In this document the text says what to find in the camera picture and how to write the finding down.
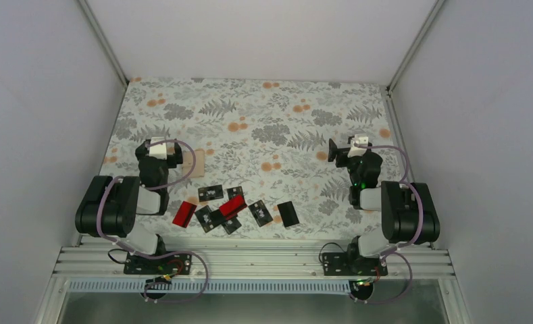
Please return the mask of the black card right of pile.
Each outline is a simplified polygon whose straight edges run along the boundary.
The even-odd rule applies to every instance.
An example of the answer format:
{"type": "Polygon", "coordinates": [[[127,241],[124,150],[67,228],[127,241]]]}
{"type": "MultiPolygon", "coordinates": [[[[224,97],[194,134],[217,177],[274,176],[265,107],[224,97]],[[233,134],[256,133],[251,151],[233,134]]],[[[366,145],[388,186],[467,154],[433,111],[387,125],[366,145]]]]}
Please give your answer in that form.
{"type": "Polygon", "coordinates": [[[248,209],[259,227],[273,222],[273,218],[262,200],[251,203],[248,209]]]}

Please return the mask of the red card left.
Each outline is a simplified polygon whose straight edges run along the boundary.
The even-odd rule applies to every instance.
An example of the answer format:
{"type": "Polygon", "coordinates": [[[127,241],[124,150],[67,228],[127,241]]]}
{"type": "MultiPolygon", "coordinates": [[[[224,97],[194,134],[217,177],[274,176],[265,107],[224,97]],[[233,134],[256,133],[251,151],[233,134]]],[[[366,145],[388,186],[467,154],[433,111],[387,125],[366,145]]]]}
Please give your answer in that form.
{"type": "Polygon", "coordinates": [[[177,210],[172,223],[182,228],[187,228],[197,209],[197,205],[188,201],[183,201],[177,210]]]}

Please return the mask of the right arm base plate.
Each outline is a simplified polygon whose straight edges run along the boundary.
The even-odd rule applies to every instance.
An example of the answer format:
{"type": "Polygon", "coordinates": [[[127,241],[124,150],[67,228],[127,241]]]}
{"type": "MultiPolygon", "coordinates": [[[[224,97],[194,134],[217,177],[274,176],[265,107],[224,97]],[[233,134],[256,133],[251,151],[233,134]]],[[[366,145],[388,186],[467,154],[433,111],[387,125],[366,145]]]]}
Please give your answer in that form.
{"type": "Polygon", "coordinates": [[[325,276],[387,276],[387,266],[378,258],[349,256],[345,252],[324,252],[321,264],[325,276]]]}

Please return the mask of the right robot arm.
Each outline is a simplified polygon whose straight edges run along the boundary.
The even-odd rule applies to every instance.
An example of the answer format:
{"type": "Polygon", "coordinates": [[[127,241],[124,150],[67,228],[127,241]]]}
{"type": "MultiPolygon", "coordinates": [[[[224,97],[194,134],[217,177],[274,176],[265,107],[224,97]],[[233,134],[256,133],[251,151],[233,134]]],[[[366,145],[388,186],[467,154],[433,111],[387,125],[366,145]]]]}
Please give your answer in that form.
{"type": "Polygon", "coordinates": [[[427,184],[410,182],[407,153],[391,145],[403,158],[404,171],[399,181],[379,179],[384,159],[381,148],[367,136],[352,136],[349,147],[340,148],[328,141],[328,161],[345,168],[349,175],[349,203],[360,211],[381,214],[381,233],[357,236],[349,244],[347,269],[355,275],[365,273],[372,259],[385,259],[406,246],[435,242],[440,235],[440,221],[427,184]]]}

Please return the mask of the black card small top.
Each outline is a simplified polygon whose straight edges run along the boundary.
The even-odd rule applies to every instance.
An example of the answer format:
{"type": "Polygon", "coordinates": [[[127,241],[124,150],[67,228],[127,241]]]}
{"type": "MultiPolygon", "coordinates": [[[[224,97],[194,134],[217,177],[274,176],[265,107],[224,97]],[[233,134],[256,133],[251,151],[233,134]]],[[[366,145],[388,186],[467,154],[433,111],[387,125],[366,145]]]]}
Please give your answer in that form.
{"type": "Polygon", "coordinates": [[[233,199],[236,196],[244,196],[243,188],[241,186],[236,186],[228,188],[227,190],[228,199],[233,199]]]}

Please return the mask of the plain black card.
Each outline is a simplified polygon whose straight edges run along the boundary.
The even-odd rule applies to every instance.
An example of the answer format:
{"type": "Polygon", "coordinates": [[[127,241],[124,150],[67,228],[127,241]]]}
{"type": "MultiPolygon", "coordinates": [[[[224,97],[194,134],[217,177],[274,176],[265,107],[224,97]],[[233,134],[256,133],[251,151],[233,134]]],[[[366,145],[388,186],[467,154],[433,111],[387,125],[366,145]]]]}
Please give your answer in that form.
{"type": "Polygon", "coordinates": [[[292,201],[280,203],[277,205],[277,207],[284,227],[291,227],[300,224],[292,201]]]}

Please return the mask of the aluminium rail frame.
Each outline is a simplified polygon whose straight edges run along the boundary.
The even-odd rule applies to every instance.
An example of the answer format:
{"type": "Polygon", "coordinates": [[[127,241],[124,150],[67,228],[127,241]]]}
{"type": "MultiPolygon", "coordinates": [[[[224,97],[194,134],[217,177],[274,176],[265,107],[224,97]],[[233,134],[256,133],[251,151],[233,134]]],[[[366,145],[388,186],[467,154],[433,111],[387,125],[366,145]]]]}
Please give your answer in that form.
{"type": "MultiPolygon", "coordinates": [[[[209,268],[212,279],[321,279],[323,268],[319,251],[338,252],[347,242],[331,246],[327,240],[167,238],[170,251],[193,251],[195,259],[190,277],[202,279],[209,268]]],[[[85,236],[75,247],[60,250],[53,269],[55,276],[121,277],[123,265],[107,256],[113,244],[85,236]]],[[[453,279],[455,270],[446,250],[428,245],[403,248],[387,258],[387,279],[453,279]]]]}

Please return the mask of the floral table mat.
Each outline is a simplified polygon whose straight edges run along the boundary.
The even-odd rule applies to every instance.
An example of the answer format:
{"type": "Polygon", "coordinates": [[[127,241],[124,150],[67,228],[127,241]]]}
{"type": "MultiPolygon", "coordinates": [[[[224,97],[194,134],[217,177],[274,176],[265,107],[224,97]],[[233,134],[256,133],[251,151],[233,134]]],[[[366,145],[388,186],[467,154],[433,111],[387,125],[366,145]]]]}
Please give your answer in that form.
{"type": "Polygon", "coordinates": [[[262,200],[273,222],[259,227],[248,210],[236,238],[350,240],[378,234],[381,215],[348,201],[346,169],[328,162],[328,140],[345,147],[365,134],[379,145],[381,180],[403,175],[388,111],[377,84],[242,79],[135,78],[128,85],[101,173],[135,176],[136,148],[146,139],[182,141],[184,152],[205,151],[205,175],[170,188],[165,215],[140,216],[148,230],[171,237],[224,238],[196,219],[172,223],[183,201],[204,207],[198,189],[241,186],[248,203],[262,200]],[[292,201],[300,224],[284,227],[277,205],[292,201]]]}

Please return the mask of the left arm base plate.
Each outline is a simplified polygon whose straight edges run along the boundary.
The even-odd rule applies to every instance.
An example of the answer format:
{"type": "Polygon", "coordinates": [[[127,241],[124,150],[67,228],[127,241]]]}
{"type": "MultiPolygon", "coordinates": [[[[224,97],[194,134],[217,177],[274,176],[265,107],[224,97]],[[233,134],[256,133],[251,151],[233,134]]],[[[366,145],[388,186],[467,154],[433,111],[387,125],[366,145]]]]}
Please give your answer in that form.
{"type": "Polygon", "coordinates": [[[157,260],[128,254],[123,272],[126,275],[189,275],[191,263],[192,256],[184,253],[157,260]]]}

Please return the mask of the black card bottom centre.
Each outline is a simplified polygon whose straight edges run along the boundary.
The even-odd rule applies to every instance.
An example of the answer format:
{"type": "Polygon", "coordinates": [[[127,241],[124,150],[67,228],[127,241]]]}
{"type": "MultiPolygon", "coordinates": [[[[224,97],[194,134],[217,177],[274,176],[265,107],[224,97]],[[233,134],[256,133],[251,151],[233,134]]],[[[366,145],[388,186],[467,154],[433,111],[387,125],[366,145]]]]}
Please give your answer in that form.
{"type": "Polygon", "coordinates": [[[222,228],[225,230],[225,232],[230,235],[233,234],[236,230],[238,230],[241,227],[241,222],[238,220],[237,217],[234,217],[232,219],[227,220],[225,223],[222,224],[222,228]]]}

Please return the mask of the red card centre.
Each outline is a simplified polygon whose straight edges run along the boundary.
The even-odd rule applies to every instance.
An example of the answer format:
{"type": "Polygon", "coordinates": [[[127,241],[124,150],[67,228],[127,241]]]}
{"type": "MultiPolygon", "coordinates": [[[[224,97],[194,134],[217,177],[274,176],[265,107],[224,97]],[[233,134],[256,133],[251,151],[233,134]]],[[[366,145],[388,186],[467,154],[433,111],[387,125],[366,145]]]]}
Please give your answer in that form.
{"type": "Polygon", "coordinates": [[[238,212],[247,208],[247,204],[243,195],[233,196],[230,200],[221,205],[218,210],[226,220],[230,220],[237,216],[238,212]]]}

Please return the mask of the red card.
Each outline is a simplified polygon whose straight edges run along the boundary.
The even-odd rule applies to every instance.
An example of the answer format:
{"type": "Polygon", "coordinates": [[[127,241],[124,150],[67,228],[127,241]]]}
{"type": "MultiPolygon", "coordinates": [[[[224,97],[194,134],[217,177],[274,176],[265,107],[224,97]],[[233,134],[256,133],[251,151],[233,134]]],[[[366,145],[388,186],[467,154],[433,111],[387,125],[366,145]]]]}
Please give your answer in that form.
{"type": "Polygon", "coordinates": [[[230,220],[237,216],[238,212],[247,208],[247,204],[243,195],[233,196],[230,200],[221,205],[218,210],[226,220],[230,220]]]}
{"type": "Polygon", "coordinates": [[[182,228],[187,228],[197,209],[197,205],[188,201],[183,201],[177,210],[172,223],[182,228]]]}

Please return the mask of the black VIP card top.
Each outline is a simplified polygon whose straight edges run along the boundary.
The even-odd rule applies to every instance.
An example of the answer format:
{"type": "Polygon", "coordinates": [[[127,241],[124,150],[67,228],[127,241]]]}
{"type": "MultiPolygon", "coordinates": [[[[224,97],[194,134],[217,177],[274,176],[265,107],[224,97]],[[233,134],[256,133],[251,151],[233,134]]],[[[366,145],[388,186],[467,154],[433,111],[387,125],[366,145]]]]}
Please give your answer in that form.
{"type": "Polygon", "coordinates": [[[222,199],[224,191],[222,185],[213,185],[198,189],[198,198],[200,202],[222,199]]]}

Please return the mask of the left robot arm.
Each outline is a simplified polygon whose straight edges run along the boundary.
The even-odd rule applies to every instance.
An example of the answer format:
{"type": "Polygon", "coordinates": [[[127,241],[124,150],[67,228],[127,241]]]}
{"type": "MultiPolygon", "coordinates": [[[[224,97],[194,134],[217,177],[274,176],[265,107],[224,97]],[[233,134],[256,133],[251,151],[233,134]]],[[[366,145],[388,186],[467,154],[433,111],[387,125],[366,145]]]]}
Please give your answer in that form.
{"type": "Polygon", "coordinates": [[[77,231],[140,256],[141,265],[150,273],[163,271],[168,255],[161,236],[137,223],[136,217],[167,211],[169,170],[183,163],[181,146],[179,140],[147,139],[134,152],[138,175],[95,176],[75,214],[77,231]]]}

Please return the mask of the black VIP card lower-left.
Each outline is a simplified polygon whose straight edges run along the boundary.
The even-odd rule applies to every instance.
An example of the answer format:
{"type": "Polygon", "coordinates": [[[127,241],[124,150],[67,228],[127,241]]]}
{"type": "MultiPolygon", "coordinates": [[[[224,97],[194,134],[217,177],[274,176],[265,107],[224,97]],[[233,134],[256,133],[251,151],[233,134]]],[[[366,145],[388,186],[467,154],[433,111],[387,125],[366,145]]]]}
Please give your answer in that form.
{"type": "Polygon", "coordinates": [[[205,233],[210,232],[218,226],[218,223],[213,216],[213,211],[209,206],[204,206],[195,211],[195,216],[205,233]]]}

